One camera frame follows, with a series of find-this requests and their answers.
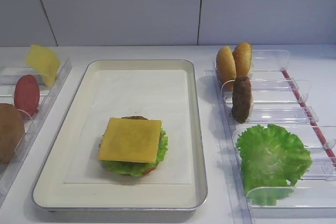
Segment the bun half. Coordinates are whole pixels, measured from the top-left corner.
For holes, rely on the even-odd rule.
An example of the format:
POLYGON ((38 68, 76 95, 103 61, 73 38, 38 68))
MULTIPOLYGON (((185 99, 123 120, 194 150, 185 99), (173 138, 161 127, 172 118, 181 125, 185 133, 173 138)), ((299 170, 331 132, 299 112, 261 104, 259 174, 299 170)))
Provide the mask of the bun half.
POLYGON ((216 68, 221 83, 227 90, 232 90, 236 79, 236 67, 233 53, 229 46, 221 48, 216 56, 216 68))
POLYGON ((250 71, 252 61, 251 44, 247 42, 241 42, 238 44, 233 51, 233 57, 235 60, 236 76, 247 76, 250 71))

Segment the yellow cheese slice on burger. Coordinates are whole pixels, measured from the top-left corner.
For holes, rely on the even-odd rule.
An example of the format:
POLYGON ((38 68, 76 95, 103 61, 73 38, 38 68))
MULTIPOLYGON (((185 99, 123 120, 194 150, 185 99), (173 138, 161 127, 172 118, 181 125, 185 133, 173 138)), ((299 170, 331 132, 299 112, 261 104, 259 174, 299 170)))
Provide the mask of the yellow cheese slice on burger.
POLYGON ((133 163, 156 161, 162 121, 110 118, 98 159, 133 163))

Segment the brown meat patty in rack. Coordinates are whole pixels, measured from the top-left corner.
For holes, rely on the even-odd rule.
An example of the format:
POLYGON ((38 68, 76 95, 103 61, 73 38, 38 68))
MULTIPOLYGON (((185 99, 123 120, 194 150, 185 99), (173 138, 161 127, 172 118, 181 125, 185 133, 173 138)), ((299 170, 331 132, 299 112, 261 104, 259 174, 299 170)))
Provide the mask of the brown meat patty in rack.
POLYGON ((232 95, 232 116, 240 124, 244 123, 250 114, 252 104, 251 83, 248 76, 235 79, 232 95))

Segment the green lettuce in burger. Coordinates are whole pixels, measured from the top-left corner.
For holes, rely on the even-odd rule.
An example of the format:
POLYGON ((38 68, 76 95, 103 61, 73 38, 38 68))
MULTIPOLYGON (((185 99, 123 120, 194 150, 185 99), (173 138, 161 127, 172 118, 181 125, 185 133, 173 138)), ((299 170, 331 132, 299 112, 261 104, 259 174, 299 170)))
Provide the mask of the green lettuce in burger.
POLYGON ((102 166, 109 172, 140 177, 156 169, 160 162, 164 161, 168 150, 169 138, 165 130, 161 129, 159 146, 157 150, 156 161, 154 163, 134 163, 121 161, 101 161, 102 166))

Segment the loose green lettuce leaf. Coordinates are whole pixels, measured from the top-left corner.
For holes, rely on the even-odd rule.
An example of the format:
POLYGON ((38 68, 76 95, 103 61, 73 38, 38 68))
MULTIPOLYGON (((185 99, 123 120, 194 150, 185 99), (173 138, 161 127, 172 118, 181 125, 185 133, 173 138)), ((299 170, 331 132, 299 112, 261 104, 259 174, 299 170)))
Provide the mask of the loose green lettuce leaf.
POLYGON ((288 197, 312 164, 301 139, 275 124, 249 127, 236 147, 247 199, 259 206, 274 206, 288 197))

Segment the yellow cheese slice in rack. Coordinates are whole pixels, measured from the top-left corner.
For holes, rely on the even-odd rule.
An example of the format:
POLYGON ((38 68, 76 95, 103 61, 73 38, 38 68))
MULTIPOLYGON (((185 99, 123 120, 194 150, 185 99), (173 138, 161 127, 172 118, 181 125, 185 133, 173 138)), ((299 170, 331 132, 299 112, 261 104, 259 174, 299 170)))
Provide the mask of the yellow cheese slice in rack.
POLYGON ((47 47, 31 45, 25 63, 41 75, 46 86, 54 85, 61 65, 55 52, 47 47))

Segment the red tomato slice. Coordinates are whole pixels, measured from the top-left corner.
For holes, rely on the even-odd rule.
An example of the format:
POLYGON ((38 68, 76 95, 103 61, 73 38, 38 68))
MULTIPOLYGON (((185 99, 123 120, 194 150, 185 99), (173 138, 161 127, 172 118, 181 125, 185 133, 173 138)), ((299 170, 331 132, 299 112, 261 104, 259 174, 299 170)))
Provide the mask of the red tomato slice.
POLYGON ((22 76, 15 87, 14 105, 23 118, 33 116, 37 111, 40 92, 36 78, 27 74, 22 76))

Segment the white paper liner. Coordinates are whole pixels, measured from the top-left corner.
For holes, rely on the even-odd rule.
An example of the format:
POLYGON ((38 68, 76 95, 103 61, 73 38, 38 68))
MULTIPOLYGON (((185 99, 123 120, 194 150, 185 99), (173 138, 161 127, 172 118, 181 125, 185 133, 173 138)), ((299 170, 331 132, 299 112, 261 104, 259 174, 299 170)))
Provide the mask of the white paper liner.
POLYGON ((96 94, 75 144, 65 181, 84 184, 190 184, 191 129, 184 70, 101 70, 96 94), (162 121, 169 143, 164 161, 141 177, 107 171, 97 159, 111 117, 140 115, 162 121))

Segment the brown patty in burger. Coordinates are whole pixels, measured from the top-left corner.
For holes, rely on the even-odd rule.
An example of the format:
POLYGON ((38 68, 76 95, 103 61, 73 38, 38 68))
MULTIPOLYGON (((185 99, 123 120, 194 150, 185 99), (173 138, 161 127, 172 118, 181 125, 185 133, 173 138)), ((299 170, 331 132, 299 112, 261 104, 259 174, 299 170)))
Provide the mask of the brown patty in burger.
POLYGON ((134 115, 134 116, 124 116, 121 117, 121 119, 129 119, 129 120, 147 120, 147 118, 139 115, 134 115))

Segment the bottom bun of burger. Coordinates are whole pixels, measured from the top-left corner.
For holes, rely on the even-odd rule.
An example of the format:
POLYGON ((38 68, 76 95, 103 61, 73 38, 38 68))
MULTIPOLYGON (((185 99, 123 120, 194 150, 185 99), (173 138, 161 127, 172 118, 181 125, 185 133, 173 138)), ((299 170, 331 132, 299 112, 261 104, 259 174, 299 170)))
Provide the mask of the bottom bun of burger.
POLYGON ((103 167, 110 171, 121 175, 130 175, 134 177, 143 176, 155 169, 160 161, 156 163, 134 163, 120 161, 102 161, 103 167))

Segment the right clear acrylic rack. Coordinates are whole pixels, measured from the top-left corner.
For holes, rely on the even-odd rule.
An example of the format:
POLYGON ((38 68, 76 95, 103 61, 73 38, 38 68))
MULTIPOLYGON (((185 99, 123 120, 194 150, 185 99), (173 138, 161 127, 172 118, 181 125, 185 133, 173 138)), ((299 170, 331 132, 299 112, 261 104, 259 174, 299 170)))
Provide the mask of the right clear acrylic rack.
MULTIPOLYGON (((214 81, 220 124, 225 133, 223 148, 229 170, 228 195, 234 223, 258 223, 261 218, 321 218, 335 215, 335 167, 310 125, 310 118, 299 105, 289 80, 282 75, 281 71, 288 69, 289 57, 290 53, 286 50, 253 51, 249 73, 253 101, 249 118, 242 124, 232 116, 232 92, 224 88, 216 66, 207 71, 214 81), (312 164, 288 197, 277 200, 274 206, 259 206, 247 199, 236 142, 249 127, 269 124, 282 126, 297 135, 310 152, 312 164)), ((310 83, 291 79, 306 103, 310 83)), ((318 125, 315 112, 309 106, 308 110, 318 125)), ((335 127, 318 126, 335 154, 335 127)))

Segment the clear acrylic rack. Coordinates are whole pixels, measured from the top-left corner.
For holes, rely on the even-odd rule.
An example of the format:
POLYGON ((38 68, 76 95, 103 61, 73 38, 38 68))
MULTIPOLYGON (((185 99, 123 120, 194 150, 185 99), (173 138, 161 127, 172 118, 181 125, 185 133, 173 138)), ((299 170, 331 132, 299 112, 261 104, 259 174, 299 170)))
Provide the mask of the clear acrylic rack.
MULTIPOLYGON (((282 75, 281 71, 288 69, 289 57, 290 53, 286 50, 253 51, 249 73, 253 101, 249 118, 242 124, 232 116, 232 92, 224 88, 216 66, 207 71, 214 81, 220 124, 225 133, 223 148, 229 170, 228 195, 234 223, 258 223, 261 218, 321 218, 335 215, 335 167, 310 125, 310 118, 299 105, 289 80, 282 75), (282 126, 297 135, 310 152, 312 164, 288 197, 277 200, 274 206, 259 206, 247 199, 236 142, 249 127, 269 124, 282 126)), ((306 103, 310 83, 291 79, 306 103)), ((308 110, 318 125, 315 112, 309 106, 308 110)), ((335 127, 318 126, 335 154, 335 127)))
POLYGON ((37 112, 32 117, 24 119, 25 134, 15 149, 14 157, 8 164, 1 165, 1 196, 6 195, 11 188, 71 69, 71 62, 67 59, 61 64, 54 85, 48 87, 41 75, 32 68, 1 66, 1 103, 14 103, 16 84, 24 75, 34 76, 40 90, 37 112))

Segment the brown bun in left rack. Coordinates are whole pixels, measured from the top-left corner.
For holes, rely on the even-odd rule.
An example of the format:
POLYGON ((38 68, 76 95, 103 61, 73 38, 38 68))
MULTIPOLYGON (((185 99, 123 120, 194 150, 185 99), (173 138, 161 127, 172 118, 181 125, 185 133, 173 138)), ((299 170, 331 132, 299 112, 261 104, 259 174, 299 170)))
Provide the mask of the brown bun in left rack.
POLYGON ((20 112, 8 103, 1 103, 1 164, 8 164, 25 133, 20 112))

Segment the left clear acrylic rack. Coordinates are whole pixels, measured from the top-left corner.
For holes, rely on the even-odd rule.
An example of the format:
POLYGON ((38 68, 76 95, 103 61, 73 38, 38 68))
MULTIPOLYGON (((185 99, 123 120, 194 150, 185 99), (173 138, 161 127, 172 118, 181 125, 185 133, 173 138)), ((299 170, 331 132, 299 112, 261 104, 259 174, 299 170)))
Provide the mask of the left clear acrylic rack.
POLYGON ((14 103, 16 84, 24 75, 34 76, 40 90, 37 112, 32 117, 24 119, 25 134, 15 149, 14 157, 8 164, 1 165, 1 196, 6 195, 11 188, 71 69, 71 62, 67 59, 61 64, 54 85, 48 87, 41 75, 32 68, 1 66, 1 103, 14 103))

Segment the red rail strip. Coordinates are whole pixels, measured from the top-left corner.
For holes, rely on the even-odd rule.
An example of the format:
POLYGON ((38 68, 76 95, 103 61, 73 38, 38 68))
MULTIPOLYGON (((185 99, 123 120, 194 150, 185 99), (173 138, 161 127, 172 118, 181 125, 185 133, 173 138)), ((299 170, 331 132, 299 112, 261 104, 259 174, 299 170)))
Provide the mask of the red rail strip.
POLYGON ((282 70, 282 75, 284 76, 285 79, 289 80, 289 84, 292 87, 292 91, 299 103, 299 105, 304 109, 307 117, 310 118, 310 125, 312 126, 317 138, 319 139, 325 153, 327 154, 327 156, 331 159, 332 165, 335 167, 335 154, 333 152, 333 150, 331 149, 331 147, 329 146, 325 136, 323 135, 321 129, 319 128, 319 126, 317 125, 316 121, 313 120, 313 116, 312 113, 308 110, 308 107, 306 106, 305 102, 303 101, 303 98, 301 97, 298 88, 296 87, 296 85, 294 84, 294 81, 291 79, 290 75, 287 73, 286 70, 282 70))

